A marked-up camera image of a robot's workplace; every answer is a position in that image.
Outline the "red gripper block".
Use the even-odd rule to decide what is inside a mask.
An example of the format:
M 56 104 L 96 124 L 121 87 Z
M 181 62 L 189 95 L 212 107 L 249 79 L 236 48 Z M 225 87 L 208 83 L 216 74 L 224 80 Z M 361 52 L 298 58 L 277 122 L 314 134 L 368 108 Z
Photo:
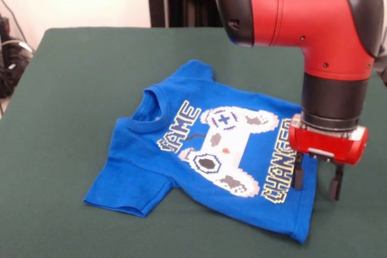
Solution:
M 369 131 L 357 126 L 353 131 L 330 132 L 313 128 L 304 123 L 302 116 L 296 114 L 290 122 L 289 143 L 296 151 L 293 169 L 293 188 L 301 190 L 304 183 L 302 162 L 304 154 L 315 156 L 336 164 L 335 174 L 330 183 L 329 199 L 338 201 L 342 187 L 344 165 L 357 164 L 368 142 Z

